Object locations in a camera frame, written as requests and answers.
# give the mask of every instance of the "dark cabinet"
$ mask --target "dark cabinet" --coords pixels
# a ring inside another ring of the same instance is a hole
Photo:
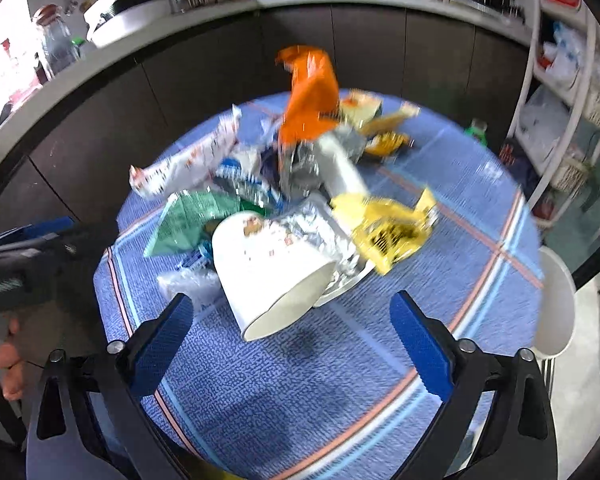
[[[473,50],[473,25],[408,13],[402,97],[461,120]]]
[[[333,6],[331,15],[340,87],[400,95],[406,11],[373,6]]]
[[[80,220],[96,221],[122,206],[129,165],[147,166],[173,141],[136,66],[71,112],[31,160]]]
[[[282,65],[275,65],[278,52],[297,44],[317,46],[334,62],[333,25],[330,6],[286,7],[267,10],[260,15],[264,44],[267,94],[288,91],[291,76]]]
[[[170,127],[183,135],[204,119],[266,89],[256,17],[218,23],[142,62]]]
[[[71,212],[28,158],[0,195],[0,233],[14,227],[70,215]]]
[[[525,76],[528,49],[490,32],[475,29],[471,73],[460,122],[472,118],[488,124],[487,142],[498,153],[516,109]]]

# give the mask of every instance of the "white kitchen appliance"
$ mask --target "white kitchen appliance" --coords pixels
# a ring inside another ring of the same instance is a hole
[[[98,0],[84,13],[87,40],[103,47],[170,13],[169,0]]]

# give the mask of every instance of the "metal screw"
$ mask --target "metal screw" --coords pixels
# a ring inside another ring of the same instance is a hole
[[[49,354],[49,360],[52,363],[59,363],[60,361],[64,361],[65,357],[66,357],[66,354],[64,353],[64,350],[62,350],[61,348],[57,348],[56,350],[53,350],[51,352],[51,354]]]
[[[475,343],[470,339],[461,339],[458,341],[458,347],[467,354],[475,352]]]
[[[536,358],[535,354],[531,350],[529,350],[529,348],[521,348],[519,350],[519,354],[520,357],[522,357],[525,361],[529,362],[533,361]]]
[[[120,339],[116,339],[107,345],[107,353],[108,354],[119,354],[125,349],[125,342],[120,341]]]

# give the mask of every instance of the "orange snack wrapper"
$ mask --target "orange snack wrapper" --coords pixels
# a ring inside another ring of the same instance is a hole
[[[296,45],[278,53],[291,72],[291,97],[286,106],[278,141],[294,146],[300,140],[315,140],[338,124],[338,81],[328,54],[312,46]]]

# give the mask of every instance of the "round table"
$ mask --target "round table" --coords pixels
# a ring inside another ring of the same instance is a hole
[[[383,96],[384,113],[402,100]],[[281,113],[288,92],[241,105],[238,138]],[[211,132],[192,129],[160,158]],[[524,197],[491,152],[452,121],[422,108],[401,126],[417,149],[384,166],[359,166],[372,194],[414,206],[424,185],[440,219],[423,248],[386,276],[311,309],[281,332],[240,339],[224,296],[197,315],[148,415],[175,442],[248,479],[386,480],[406,459],[440,402],[426,392],[389,320],[405,289],[456,338],[513,354],[531,344],[541,300],[539,238]],[[162,204],[130,193],[120,236],[96,270],[107,338],[129,338],[166,302],[156,283],[182,255],[143,258]]]

